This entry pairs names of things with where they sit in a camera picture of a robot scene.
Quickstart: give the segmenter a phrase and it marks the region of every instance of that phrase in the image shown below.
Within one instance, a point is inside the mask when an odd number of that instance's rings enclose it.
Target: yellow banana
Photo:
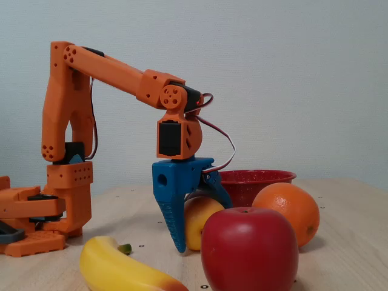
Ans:
[[[91,291],[189,291],[178,280],[126,256],[119,248],[125,253],[125,247],[109,236],[96,236],[85,244],[79,268]]]

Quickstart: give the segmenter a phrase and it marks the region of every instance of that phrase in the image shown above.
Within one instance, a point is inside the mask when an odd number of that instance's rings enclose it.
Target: banana stem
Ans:
[[[130,244],[122,244],[117,249],[125,255],[129,255],[132,252],[132,246]]]

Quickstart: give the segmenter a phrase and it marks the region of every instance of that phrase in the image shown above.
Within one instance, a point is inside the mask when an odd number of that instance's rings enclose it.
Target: table surface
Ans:
[[[388,193],[352,179],[297,179],[294,184],[316,199],[321,225],[300,250],[292,291],[387,290]],[[92,212],[84,235],[68,240],[65,250],[23,258],[0,255],[0,290],[88,290],[78,259],[82,245],[98,235],[130,243],[134,259],[168,273],[190,291],[208,284],[199,253],[176,251],[151,187],[111,189],[93,197]]]

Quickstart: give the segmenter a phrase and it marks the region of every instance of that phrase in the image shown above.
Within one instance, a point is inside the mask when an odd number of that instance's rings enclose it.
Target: white wall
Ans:
[[[386,0],[5,1],[0,175],[14,186],[45,183],[50,41],[66,40],[212,92],[202,116],[236,142],[228,169],[351,177],[388,189],[387,14]],[[163,112],[100,82],[94,93],[93,192],[150,184]],[[230,152],[204,128],[199,156],[220,163]]]

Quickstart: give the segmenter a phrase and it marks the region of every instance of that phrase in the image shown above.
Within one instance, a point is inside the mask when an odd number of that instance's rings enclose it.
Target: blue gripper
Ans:
[[[212,166],[212,158],[190,158],[185,161],[160,161],[152,165],[153,194],[162,210],[167,227],[180,253],[186,250],[184,231],[185,195],[197,189],[224,206],[231,208],[229,194],[221,185],[217,171],[202,174],[203,169]]]

